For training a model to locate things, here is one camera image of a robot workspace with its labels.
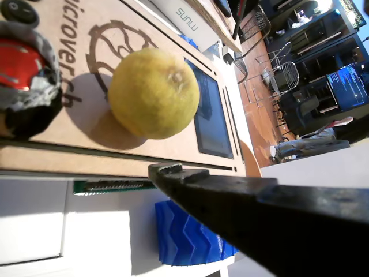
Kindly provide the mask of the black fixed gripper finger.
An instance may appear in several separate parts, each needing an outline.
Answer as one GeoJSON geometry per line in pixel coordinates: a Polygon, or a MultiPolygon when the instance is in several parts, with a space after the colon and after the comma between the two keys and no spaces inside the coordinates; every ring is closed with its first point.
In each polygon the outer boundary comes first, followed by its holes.
{"type": "Polygon", "coordinates": [[[178,206],[277,276],[367,276],[368,190],[280,185],[153,164],[178,206]]]}

